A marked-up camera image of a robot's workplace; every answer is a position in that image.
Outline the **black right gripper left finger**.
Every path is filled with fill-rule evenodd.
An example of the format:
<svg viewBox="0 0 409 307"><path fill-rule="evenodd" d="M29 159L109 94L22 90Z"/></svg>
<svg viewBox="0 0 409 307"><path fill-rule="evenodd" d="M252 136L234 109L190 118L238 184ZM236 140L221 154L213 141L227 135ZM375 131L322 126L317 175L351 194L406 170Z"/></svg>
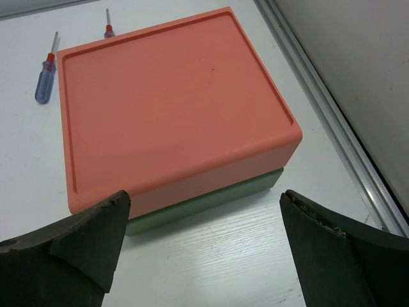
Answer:
<svg viewBox="0 0 409 307"><path fill-rule="evenodd" d="M101 306L130 212L119 191L43 228L1 242L1 306Z"/></svg>

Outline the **salmon red drawer box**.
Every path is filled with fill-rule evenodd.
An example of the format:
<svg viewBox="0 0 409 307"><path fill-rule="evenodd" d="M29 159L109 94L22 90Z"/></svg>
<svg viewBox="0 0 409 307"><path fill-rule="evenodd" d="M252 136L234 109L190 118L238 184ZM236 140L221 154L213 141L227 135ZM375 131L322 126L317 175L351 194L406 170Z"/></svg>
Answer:
<svg viewBox="0 0 409 307"><path fill-rule="evenodd" d="M58 52L68 208L130 217L285 167L302 131L229 7Z"/></svg>

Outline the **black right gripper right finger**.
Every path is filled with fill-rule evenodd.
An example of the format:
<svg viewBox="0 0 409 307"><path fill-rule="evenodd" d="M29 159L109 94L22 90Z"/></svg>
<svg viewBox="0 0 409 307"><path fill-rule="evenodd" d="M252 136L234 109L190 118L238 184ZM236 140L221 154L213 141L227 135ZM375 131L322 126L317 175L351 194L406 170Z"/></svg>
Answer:
<svg viewBox="0 0 409 307"><path fill-rule="evenodd" d="M408 306L408 239L287 190L280 208L306 306Z"/></svg>

